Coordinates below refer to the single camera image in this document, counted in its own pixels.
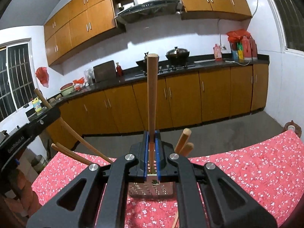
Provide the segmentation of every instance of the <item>red bottle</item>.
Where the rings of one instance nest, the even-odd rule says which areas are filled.
[[[119,65],[119,63],[116,63],[116,65],[117,65],[116,67],[117,75],[123,76],[123,70],[121,69],[121,66]]]
[[[252,60],[257,60],[257,44],[255,43],[255,40],[252,36],[250,36],[249,42],[251,47]]]
[[[252,60],[252,54],[251,54],[251,46],[250,46],[249,39],[246,36],[244,36],[241,43],[242,43],[242,46],[243,46],[244,60],[251,61]]]

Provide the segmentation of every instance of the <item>window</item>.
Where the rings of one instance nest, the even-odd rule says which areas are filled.
[[[287,47],[304,51],[304,18],[292,0],[274,0],[283,23]]]
[[[0,121],[35,98],[28,43],[0,49]]]

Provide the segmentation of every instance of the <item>table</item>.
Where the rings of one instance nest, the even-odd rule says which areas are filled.
[[[189,160],[200,165],[214,162],[270,212],[280,226],[304,192],[303,146],[294,132],[286,131],[240,150]],[[100,157],[78,154],[100,166],[108,164]],[[32,185],[40,204],[44,205],[86,167],[57,153]],[[153,202],[128,197],[125,228],[171,227],[176,211],[176,200]]]

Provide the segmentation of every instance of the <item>red plastic bag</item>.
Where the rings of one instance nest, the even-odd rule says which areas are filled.
[[[85,82],[85,78],[84,77],[80,78],[79,80],[73,80],[74,89],[76,91],[82,89],[84,82]]]
[[[236,41],[240,41],[244,36],[246,37],[250,37],[251,34],[249,32],[247,32],[244,29],[239,29],[236,31],[231,31],[226,33],[228,35],[228,41],[229,42],[236,42]]]
[[[46,67],[37,68],[36,77],[44,87],[49,87],[50,76]]]

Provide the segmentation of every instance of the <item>red tablecloth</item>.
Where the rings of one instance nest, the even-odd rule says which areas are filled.
[[[280,226],[294,210],[304,192],[303,143],[292,131],[244,149],[190,161],[204,165],[214,162],[258,201]],[[79,154],[100,166],[100,157]],[[44,205],[87,166],[58,153],[32,185]],[[171,227],[177,211],[176,200],[127,199],[125,227]]]

